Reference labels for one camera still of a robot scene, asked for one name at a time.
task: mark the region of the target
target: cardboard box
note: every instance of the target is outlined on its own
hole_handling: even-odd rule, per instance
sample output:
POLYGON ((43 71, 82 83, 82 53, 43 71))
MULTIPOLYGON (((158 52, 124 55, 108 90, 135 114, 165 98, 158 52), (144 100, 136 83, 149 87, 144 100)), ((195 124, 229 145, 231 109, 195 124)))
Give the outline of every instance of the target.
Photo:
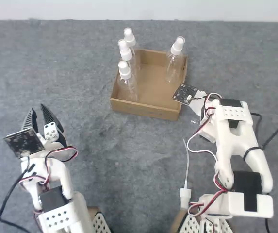
POLYGON ((111 95, 111 108, 115 111, 165 120, 177 120, 181 104, 172 100, 174 92, 184 83, 187 72, 187 57, 184 57, 180 80, 167 83, 165 76, 166 53, 141 50, 141 70, 137 75, 138 102, 126 101, 118 91, 117 72, 111 95))

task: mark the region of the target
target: plastic bottle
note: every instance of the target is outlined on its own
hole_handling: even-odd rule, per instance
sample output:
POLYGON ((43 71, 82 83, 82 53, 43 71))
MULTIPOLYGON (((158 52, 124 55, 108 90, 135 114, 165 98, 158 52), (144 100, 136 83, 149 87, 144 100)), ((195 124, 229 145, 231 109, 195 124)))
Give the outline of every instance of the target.
POLYGON ((185 39, 182 36, 177 37, 170 51, 166 56, 166 75, 165 79, 168 83, 175 83, 180 79, 183 66, 182 49, 185 39))
POLYGON ((136 69, 137 71, 139 71, 141 69, 141 57, 140 57, 140 46, 139 44, 136 42, 135 37, 133 35, 132 29, 131 28, 125 28, 124 29, 124 40, 127 42, 127 45, 129 46, 133 58, 134 58, 134 62, 136 65, 136 69))
POLYGON ((126 61, 118 63, 120 79, 118 85, 123 100, 138 101, 137 82, 126 61))
POLYGON ((120 50, 120 56, 121 59, 127 62, 128 66, 130 67, 130 70, 133 75, 137 75, 137 70, 136 70, 136 65, 135 65, 135 60, 133 58, 132 52, 127 45, 127 42, 124 39, 121 39, 118 41, 118 46, 120 50))

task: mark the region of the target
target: white spray nozzle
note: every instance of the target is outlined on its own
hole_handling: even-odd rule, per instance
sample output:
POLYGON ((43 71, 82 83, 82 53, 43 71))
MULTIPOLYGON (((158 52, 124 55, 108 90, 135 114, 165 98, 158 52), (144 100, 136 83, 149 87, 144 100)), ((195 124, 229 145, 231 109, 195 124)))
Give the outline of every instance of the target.
POLYGON ((129 79, 131 77, 130 68, 125 61, 120 61, 118 63, 119 74, 122 79, 129 79))
POLYGON ((171 47, 171 53, 173 55, 180 55, 183 49, 183 45, 185 43, 185 39, 182 36, 178 36, 176 41, 173 43, 171 47))
POLYGON ((125 41, 129 46, 134 46, 135 45, 135 37, 133 35, 132 29, 131 28, 125 28, 124 29, 124 35, 125 35, 125 41))
POLYGON ((118 41, 121 58, 124 61, 129 61, 132 58, 131 50, 129 49, 127 42, 124 39, 118 41))

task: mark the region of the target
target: white robotic arm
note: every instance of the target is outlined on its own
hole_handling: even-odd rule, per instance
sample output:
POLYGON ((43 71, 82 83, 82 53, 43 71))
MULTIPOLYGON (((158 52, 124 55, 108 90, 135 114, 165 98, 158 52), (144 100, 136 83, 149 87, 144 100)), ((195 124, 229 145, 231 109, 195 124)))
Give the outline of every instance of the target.
POLYGON ((226 192, 215 199, 215 195, 203 195, 198 202, 202 204, 201 210, 208 204, 209 207, 202 216, 271 218, 273 200, 265 193, 272 190, 273 180, 264 152, 254 134, 247 103, 223 98, 210 102, 207 98, 193 100, 190 107, 198 112, 198 105, 204 106, 200 123, 204 126, 198 134, 216 142, 217 161, 214 169, 226 192), (241 156, 252 172, 232 171, 232 155, 241 156))

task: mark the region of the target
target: white plastic part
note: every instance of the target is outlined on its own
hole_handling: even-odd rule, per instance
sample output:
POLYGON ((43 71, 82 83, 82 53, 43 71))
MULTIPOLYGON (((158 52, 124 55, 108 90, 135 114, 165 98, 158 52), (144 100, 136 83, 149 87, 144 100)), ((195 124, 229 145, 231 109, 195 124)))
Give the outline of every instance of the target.
POLYGON ((55 122, 51 122, 44 126, 44 137, 50 142, 55 142, 59 139, 59 134, 55 122))
POLYGON ((219 218, 209 218, 209 220, 212 222, 209 222, 206 219, 203 219, 200 221, 200 230, 201 232, 213 232, 213 226, 214 226, 214 232, 215 233, 233 233, 233 230, 230 228, 229 224, 225 219, 219 219, 219 218))
MULTIPOLYGON (((225 219, 219 218, 209 218, 211 222, 214 224, 214 233, 234 233, 234 231, 230 228, 229 224, 225 219)), ((197 222, 197 220, 187 215, 185 218, 179 233, 212 233, 213 225, 205 218, 197 222)))
POLYGON ((187 215, 179 230, 179 233, 200 233, 200 225, 196 218, 187 215))
POLYGON ((120 56, 124 61, 129 61, 132 58, 132 52, 124 39, 118 41, 120 56))
POLYGON ((102 213, 97 213, 92 223, 95 233, 111 233, 111 230, 102 213))
POLYGON ((135 41, 135 37, 132 33, 132 29, 131 28, 125 28, 124 29, 124 36, 125 36, 125 41, 127 42, 129 47, 133 47, 136 43, 135 41))
MULTIPOLYGON (((219 100, 213 100, 215 107, 214 115, 200 135, 205 137, 207 134, 214 136, 217 145, 217 166, 219 178, 222 184, 231 189, 234 184, 230 159, 232 155, 244 156, 245 152, 251 147, 257 147, 258 142, 253 130, 253 120, 246 102, 241 102, 242 107, 228 107, 220 104, 219 100), (236 129, 229 128, 228 120, 239 120, 236 129)), ((248 153, 246 163, 254 172, 261 174, 262 191, 269 193, 273 187, 273 179, 268 167, 265 154, 262 150, 252 150, 248 153)))
POLYGON ((178 36, 170 49, 171 53, 175 56, 180 55, 182 53, 184 43, 185 43, 184 37, 178 36))
POLYGON ((122 79, 129 79, 131 77, 131 70, 127 62, 120 61, 118 63, 119 74, 122 79))
POLYGON ((84 196, 78 192, 69 204, 42 213, 38 219, 44 233, 63 228, 70 228, 75 233, 95 233, 84 196))
POLYGON ((187 210, 191 199, 192 190, 190 188, 180 188, 180 208, 187 210))
MULTIPOLYGON (((214 197, 213 194, 205 194, 199 198, 199 202, 208 204, 214 197)), ((273 199, 270 195, 257 194, 257 211, 245 211, 244 194, 239 192, 227 192, 220 195, 215 202, 203 214, 204 216, 245 216, 272 218, 274 215, 273 199)))

